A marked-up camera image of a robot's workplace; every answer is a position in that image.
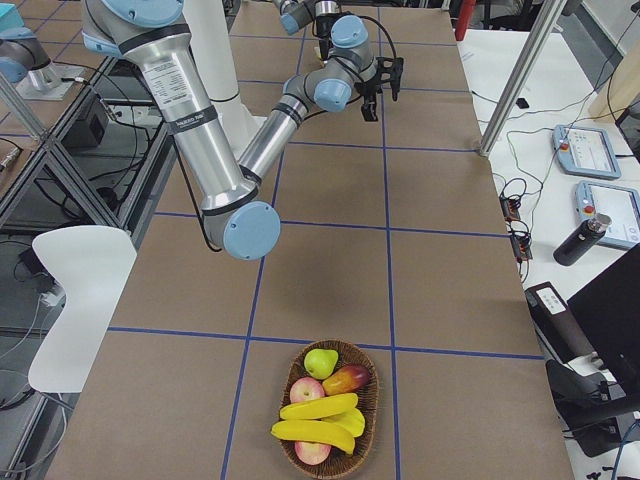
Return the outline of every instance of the yellow banana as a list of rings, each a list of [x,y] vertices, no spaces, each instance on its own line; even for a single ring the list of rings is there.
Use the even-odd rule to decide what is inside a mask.
[[[280,409],[280,418],[283,420],[312,420],[329,417],[346,412],[358,404],[358,396],[355,393],[342,393],[331,397],[305,400],[292,403]]]
[[[352,408],[338,415],[325,417],[322,421],[340,425],[354,437],[359,437],[364,433],[364,415],[357,408]]]
[[[339,425],[319,420],[283,420],[271,427],[271,435],[280,440],[326,443],[353,455],[356,441]]]

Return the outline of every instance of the brown paper tabletop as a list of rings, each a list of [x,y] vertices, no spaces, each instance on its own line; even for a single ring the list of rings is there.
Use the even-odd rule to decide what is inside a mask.
[[[398,102],[302,126],[262,189],[282,218],[262,261],[206,249],[174,170],[50,480],[301,478],[269,431],[291,360],[325,338],[381,379],[356,478],[573,478],[448,15],[351,10],[405,57]],[[318,67],[310,29],[277,17],[243,2],[232,31],[258,115]]]

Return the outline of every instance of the green pear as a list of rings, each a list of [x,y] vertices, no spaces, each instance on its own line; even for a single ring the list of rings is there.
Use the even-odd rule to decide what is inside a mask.
[[[314,348],[304,357],[304,368],[316,380],[330,377],[338,363],[338,352],[324,348]]]

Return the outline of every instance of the fruit basket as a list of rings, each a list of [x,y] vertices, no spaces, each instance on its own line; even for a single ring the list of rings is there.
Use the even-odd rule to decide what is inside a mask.
[[[296,455],[293,441],[280,440],[284,453],[289,461],[307,476],[317,479],[330,480],[344,478],[354,472],[365,461],[371,450],[373,435],[376,425],[376,414],[378,410],[378,375],[369,357],[355,345],[341,340],[322,340],[307,345],[294,359],[289,377],[284,388],[281,406],[289,405],[289,391],[291,386],[299,378],[308,376],[304,368],[305,355],[315,349],[332,349],[338,352],[338,363],[335,369],[345,365],[357,364],[369,370],[369,382],[357,391],[358,409],[365,418],[364,433],[355,439],[355,449],[353,455],[347,455],[337,448],[332,448],[329,457],[319,465],[307,465]]]

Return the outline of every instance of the black water bottle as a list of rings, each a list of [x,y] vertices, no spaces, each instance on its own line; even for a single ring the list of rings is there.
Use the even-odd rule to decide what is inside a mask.
[[[596,213],[571,232],[562,245],[553,252],[553,258],[565,267],[573,265],[587,250],[598,243],[598,240],[604,237],[609,225],[611,225],[611,218],[602,213]]]

